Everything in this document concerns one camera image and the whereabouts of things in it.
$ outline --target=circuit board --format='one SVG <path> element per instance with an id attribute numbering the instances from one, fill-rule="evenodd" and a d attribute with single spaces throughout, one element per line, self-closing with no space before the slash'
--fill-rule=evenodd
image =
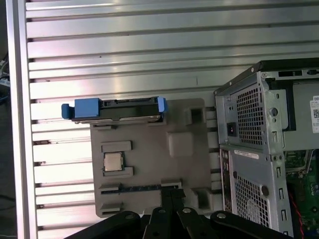
<path id="1" fill-rule="evenodd" d="M 319 150 L 285 153 L 286 177 L 292 210 L 301 215 L 305 238 L 319 238 Z"/>

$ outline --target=computer tower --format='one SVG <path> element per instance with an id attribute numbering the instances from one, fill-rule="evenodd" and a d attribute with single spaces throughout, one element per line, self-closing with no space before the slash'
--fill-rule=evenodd
<path id="1" fill-rule="evenodd" d="M 224 209 L 317 235 L 319 58 L 261 61 L 215 99 Z"/>

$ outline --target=barcode label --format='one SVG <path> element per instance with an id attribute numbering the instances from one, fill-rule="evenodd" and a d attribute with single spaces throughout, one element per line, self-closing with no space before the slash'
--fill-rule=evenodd
<path id="1" fill-rule="evenodd" d="M 314 118 L 315 119 L 319 118 L 319 109 L 314 109 Z"/>
<path id="2" fill-rule="evenodd" d="M 313 123 L 313 132 L 319 133 L 319 101 L 313 100 L 310 101 L 310 111 L 311 111 L 311 119 Z"/>

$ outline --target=processor chip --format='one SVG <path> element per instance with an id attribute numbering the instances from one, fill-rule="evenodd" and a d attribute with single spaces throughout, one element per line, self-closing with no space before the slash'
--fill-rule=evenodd
<path id="1" fill-rule="evenodd" d="M 121 171 L 123 166 L 122 153 L 104 154 L 104 171 Z"/>

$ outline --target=screw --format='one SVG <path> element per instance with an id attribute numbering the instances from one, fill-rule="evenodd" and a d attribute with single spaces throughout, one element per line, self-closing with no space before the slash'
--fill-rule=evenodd
<path id="1" fill-rule="evenodd" d="M 191 212 L 191 209 L 189 209 L 189 208 L 184 208 L 183 209 L 183 213 L 190 213 Z"/>
<path id="2" fill-rule="evenodd" d="M 269 190 L 266 186 L 261 187 L 261 192 L 264 196 L 269 196 Z"/>
<path id="3" fill-rule="evenodd" d="M 269 113 L 270 113 L 271 116 L 277 116 L 278 115 L 278 110 L 277 110 L 277 108 L 271 108 L 269 110 Z"/>
<path id="4" fill-rule="evenodd" d="M 313 213 L 316 213 L 316 212 L 318 211 L 318 208 L 317 208 L 317 207 L 312 207 L 312 208 L 311 208 L 311 211 L 312 211 Z"/>
<path id="5" fill-rule="evenodd" d="M 125 217 L 125 219 L 133 219 L 134 218 L 134 215 L 127 215 L 126 217 Z"/>
<path id="6" fill-rule="evenodd" d="M 219 214 L 217 214 L 217 217 L 220 218 L 220 219 L 225 219 L 226 215 L 223 214 L 223 213 L 219 213 Z"/>

